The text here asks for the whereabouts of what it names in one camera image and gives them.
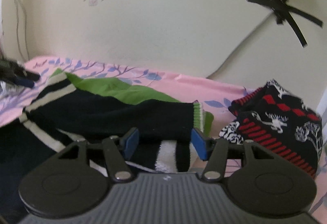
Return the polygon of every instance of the white wall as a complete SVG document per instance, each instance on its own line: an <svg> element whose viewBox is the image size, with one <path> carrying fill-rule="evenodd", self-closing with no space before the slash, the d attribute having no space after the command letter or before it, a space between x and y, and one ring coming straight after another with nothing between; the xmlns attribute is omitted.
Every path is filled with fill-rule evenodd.
<svg viewBox="0 0 327 224"><path fill-rule="evenodd" d="M99 0L93 7L88 2L24 0L32 56L71 56L208 76L240 44L212 79L255 88L275 78L313 108L327 86L326 28L302 18L294 17L308 41L305 49L288 24L277 26L273 18L242 42L269 13L246 0ZM290 4L327 21L327 0ZM4 0L3 9L6 53L18 57L13 0Z"/></svg>

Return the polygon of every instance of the bed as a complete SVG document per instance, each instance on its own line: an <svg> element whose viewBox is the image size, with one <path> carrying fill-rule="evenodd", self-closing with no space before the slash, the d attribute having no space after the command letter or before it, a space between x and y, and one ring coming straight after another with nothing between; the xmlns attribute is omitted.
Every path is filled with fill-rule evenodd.
<svg viewBox="0 0 327 224"><path fill-rule="evenodd" d="M203 104L204 110L211 112L215 117L210 134L212 137L216 137L219 131L234 119L234 116L227 109L231 101L251 92L245 87L198 77L70 58L36 57L27 62L25 66L27 69L38 72L41 79L33 89L25 89L19 96L7 97L0 101L0 126L9 123L20 115L23 107L29 105L37 97L47 79L58 68L81 78L117 77L131 85L151 87L182 102L198 100ZM200 171L204 165L204 162L196 160L191 170ZM230 176L240 166L239 160L228 160L225 176ZM316 176L317 196L310 209L310 214L323 224L327 224L326 182L327 156L323 151Z"/></svg>

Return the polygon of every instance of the green cloth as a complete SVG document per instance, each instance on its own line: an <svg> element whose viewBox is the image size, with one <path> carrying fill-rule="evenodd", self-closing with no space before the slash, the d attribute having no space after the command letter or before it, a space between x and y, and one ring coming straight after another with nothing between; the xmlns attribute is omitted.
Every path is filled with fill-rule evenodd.
<svg viewBox="0 0 327 224"><path fill-rule="evenodd" d="M180 102L165 93L154 90L150 87L140 85L130 85L118 78L88 78L82 79L75 74L70 74L58 68L52 75L64 73L67 79L78 89L88 91L103 97L114 97L121 102L130 105L139 104L145 100L156 99L166 102ZM195 103L194 109L194 127L200 128L200 119L202 115L204 134L209 135L214 116L210 112L203 111L199 103Z"/></svg>

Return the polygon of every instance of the wire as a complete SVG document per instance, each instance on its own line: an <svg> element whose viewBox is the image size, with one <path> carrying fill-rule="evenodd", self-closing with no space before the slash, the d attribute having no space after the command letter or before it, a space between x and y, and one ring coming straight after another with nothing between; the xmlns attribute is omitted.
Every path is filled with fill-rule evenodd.
<svg viewBox="0 0 327 224"><path fill-rule="evenodd" d="M30 60L30 56L29 56L29 52L28 52L28 48L27 48L27 13L26 13L26 9L24 7L24 5L22 4L22 0L14 0L15 6L16 6L16 18L17 18L17 26L16 26L16 36L17 36L17 45L18 45L18 51L20 56L22 57L22 59L24 61L26 61L26 59L24 58L23 54L22 54L22 50L21 50L21 46L20 46L20 42L19 42L19 36L18 36L18 27L19 27L19 13L18 13L18 6L20 5L20 7L22 8L22 12L24 14L24 38L25 38L25 48L26 48L26 53L27 53L27 58L28 60Z"/></svg>

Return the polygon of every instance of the folded black and red garment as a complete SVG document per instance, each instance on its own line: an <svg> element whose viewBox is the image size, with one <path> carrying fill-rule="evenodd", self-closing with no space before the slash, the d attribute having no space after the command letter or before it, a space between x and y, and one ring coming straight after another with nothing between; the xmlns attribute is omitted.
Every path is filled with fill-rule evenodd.
<svg viewBox="0 0 327 224"><path fill-rule="evenodd" d="M321 117L275 80L234 100L236 117L220 137L242 144L251 139L315 177L323 149Z"/></svg>

